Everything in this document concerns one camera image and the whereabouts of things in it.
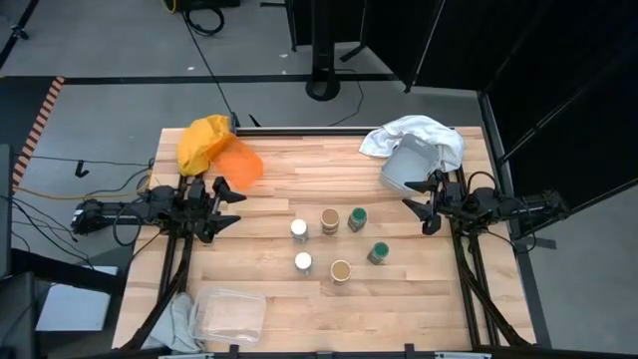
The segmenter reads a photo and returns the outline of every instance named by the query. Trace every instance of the black metal frame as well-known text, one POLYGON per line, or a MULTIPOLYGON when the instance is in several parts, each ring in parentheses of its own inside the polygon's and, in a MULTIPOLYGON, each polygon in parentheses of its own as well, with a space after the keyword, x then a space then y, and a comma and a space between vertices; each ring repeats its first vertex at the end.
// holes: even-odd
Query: black metal frame
MULTIPOLYGON (((373 128, 237 128, 238 136, 364 136, 373 128)), ((455 172, 457 181, 462 184, 462 194, 468 192, 465 182, 463 169, 455 172)), ((480 245, 476 237, 469 238, 469 252, 473 256, 474 267, 477 275, 472 272, 470 265, 466 260, 465 248, 463 245, 463 236, 456 230, 457 225, 451 221, 453 245, 455 249, 457 268, 459 270, 459 279, 462 286, 462 295, 464 307, 466 311, 466 319, 468 321, 469 337, 472 344, 472 350, 468 352, 434 352, 434 351, 415 351, 413 344, 406 344, 405 351, 397 352, 284 352, 284 353, 239 353, 237 346, 230 346, 228 353, 214 353, 219 359, 421 359, 421 358, 469 358, 470 353, 475 353, 477 358, 487 358, 481 354, 490 355, 492 358, 636 358, 633 355, 612 354, 612 353, 596 353, 570 350, 554 350, 533 346, 523 340, 515 330, 507 323, 498 308, 493 304, 489 297, 487 281, 482 264, 480 254, 480 245), (473 304, 473 295, 483 307, 483 314, 487 323, 487 334, 490 344, 483 345, 480 341, 477 318, 473 304), (507 340, 510 346, 500 346, 498 343, 498 331, 507 340)), ((169 238, 169 242, 175 241, 176 236, 169 238)), ((165 349, 140 350, 142 344, 151 333, 155 323, 160 318, 161 313, 169 304, 173 295, 184 290, 187 276, 190 255, 192 250, 193 236, 188 235, 184 239, 184 249, 181 254, 181 262, 178 269, 168 284, 160 286, 160 296, 156 307, 144 322, 142 327, 138 329, 134 337, 122 348, 116 349, 109 353, 92 356, 91 358, 157 358, 165 355, 165 349)), ((167 260, 162 266, 162 278, 168 278, 164 273, 170 273, 172 269, 172 255, 166 256, 167 260)))

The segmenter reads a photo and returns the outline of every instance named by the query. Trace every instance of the black stand base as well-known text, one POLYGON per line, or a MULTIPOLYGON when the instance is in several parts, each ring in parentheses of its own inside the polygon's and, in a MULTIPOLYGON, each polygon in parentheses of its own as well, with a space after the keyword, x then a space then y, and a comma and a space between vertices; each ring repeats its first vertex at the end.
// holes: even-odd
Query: black stand base
POLYGON ((335 69, 313 69, 310 80, 306 83, 306 94, 317 101, 332 100, 339 95, 340 90, 341 84, 337 80, 335 69), (320 91, 322 87, 323 93, 318 94, 317 91, 320 91))

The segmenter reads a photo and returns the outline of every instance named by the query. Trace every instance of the clear plastic container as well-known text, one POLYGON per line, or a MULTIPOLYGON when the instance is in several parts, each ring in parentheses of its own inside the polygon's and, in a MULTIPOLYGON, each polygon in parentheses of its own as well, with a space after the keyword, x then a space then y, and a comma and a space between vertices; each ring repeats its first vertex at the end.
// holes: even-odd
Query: clear plastic container
POLYGON ((193 338, 244 346, 257 344, 266 313, 266 297, 205 286, 191 311, 193 338))

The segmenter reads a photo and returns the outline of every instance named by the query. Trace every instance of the white towel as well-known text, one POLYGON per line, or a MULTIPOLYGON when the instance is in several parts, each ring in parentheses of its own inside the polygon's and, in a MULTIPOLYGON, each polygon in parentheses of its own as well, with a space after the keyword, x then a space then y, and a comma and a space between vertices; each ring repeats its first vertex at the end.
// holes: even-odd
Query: white towel
POLYGON ((438 170, 450 172, 458 169, 463 161, 465 148, 463 137, 435 120, 423 115, 403 116, 368 134, 359 152, 373 157, 386 158, 405 134, 412 134, 440 151, 438 170))

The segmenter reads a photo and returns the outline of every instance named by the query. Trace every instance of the small container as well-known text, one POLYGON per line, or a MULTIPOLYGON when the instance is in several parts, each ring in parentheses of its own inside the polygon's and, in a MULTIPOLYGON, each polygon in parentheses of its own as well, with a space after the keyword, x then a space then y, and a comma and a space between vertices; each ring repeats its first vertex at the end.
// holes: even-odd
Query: small container
POLYGON ((366 213, 366 210, 361 207, 357 207, 352 210, 350 217, 348 217, 348 226, 352 229, 352 231, 356 232, 363 228, 366 224, 366 220, 368 220, 368 213, 366 213))
POLYGON ((388 253, 390 253, 390 247, 388 244, 384 242, 377 242, 370 250, 370 253, 368 253, 368 260, 375 265, 381 264, 381 262, 383 262, 383 260, 388 256, 388 253))
POLYGON ((312 256, 306 252, 301 252, 295 256, 295 267, 304 275, 310 274, 310 267, 312 266, 312 256))
POLYGON ((290 224, 292 239, 299 243, 308 241, 308 224, 303 219, 295 219, 290 224))
POLYGON ((339 212, 335 208, 326 208, 321 213, 321 230, 332 235, 339 229, 339 212))
POLYGON ((345 260, 335 260, 330 266, 330 276, 332 277, 332 282, 336 285, 342 285, 348 281, 351 273, 350 263, 345 260))
POLYGON ((203 286, 190 311, 190 334, 195 339, 254 346, 265 313, 262 294, 203 286))

